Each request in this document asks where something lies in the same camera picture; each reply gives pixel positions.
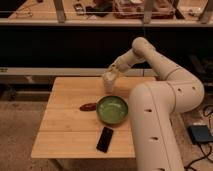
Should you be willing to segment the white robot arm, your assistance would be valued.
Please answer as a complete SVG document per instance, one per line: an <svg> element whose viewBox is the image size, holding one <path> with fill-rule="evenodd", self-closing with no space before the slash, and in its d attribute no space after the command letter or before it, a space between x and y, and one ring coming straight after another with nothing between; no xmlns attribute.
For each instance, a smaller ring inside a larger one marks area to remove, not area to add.
<svg viewBox="0 0 213 171"><path fill-rule="evenodd" d="M129 113L138 171L184 171L170 122L170 115L198 107L204 98L201 81L185 68L156 51L143 37L119 56L102 75L105 91L111 93L121 73L146 62L158 75L129 95Z"/></svg>

